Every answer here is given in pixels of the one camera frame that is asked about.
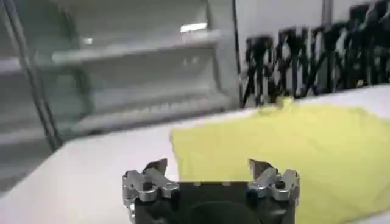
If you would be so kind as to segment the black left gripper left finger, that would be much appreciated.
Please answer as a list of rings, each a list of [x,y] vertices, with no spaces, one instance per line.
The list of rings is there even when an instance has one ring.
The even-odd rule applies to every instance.
[[[175,200],[180,195],[180,184],[165,177],[168,159],[163,158],[147,163],[139,173],[125,171],[122,176],[122,201],[127,209],[132,209],[137,200],[151,203],[158,197]]]

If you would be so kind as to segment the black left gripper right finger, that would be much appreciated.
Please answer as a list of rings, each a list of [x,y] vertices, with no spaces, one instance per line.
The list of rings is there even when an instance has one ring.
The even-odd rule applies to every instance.
[[[300,175],[286,169],[280,173],[277,168],[265,161],[249,159],[253,181],[248,182],[249,192],[256,198],[271,197],[276,201],[298,202],[300,197]]]

